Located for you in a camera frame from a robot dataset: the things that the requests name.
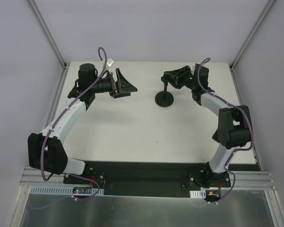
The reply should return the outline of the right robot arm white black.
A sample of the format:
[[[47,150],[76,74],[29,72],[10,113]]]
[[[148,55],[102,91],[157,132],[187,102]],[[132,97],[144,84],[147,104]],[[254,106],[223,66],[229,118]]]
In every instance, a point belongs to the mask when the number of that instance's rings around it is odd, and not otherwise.
[[[225,178],[235,154],[246,150],[246,144],[253,142],[249,108],[246,105],[234,106],[216,95],[208,86],[208,76],[209,69],[200,64],[196,64],[194,69],[184,66],[165,71],[161,77],[164,89],[155,96],[157,105],[168,107],[173,104],[174,97],[167,91],[167,86],[175,89],[187,87],[196,103],[218,117],[218,127],[212,136],[218,142],[218,148],[204,171],[194,177],[194,183],[204,188],[213,187]]]

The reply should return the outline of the black phone stand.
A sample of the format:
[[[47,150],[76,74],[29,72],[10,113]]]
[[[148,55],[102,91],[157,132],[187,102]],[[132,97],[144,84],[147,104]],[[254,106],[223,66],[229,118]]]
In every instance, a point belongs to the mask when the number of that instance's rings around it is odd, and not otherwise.
[[[173,104],[174,97],[169,91],[167,91],[169,82],[165,76],[161,77],[161,81],[164,84],[164,89],[156,94],[155,103],[161,107],[169,107]]]

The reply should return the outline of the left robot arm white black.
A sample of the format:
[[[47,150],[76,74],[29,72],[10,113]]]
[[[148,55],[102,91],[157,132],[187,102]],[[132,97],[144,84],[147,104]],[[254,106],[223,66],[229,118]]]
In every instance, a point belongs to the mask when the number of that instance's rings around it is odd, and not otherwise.
[[[67,96],[62,112],[40,133],[28,137],[30,167],[51,174],[73,174],[75,180],[85,184],[90,171],[82,160],[68,157],[63,143],[75,122],[88,110],[98,93],[109,93],[112,98],[130,96],[138,89],[115,70],[117,79],[106,66],[101,72],[91,63],[80,65],[78,79]]]

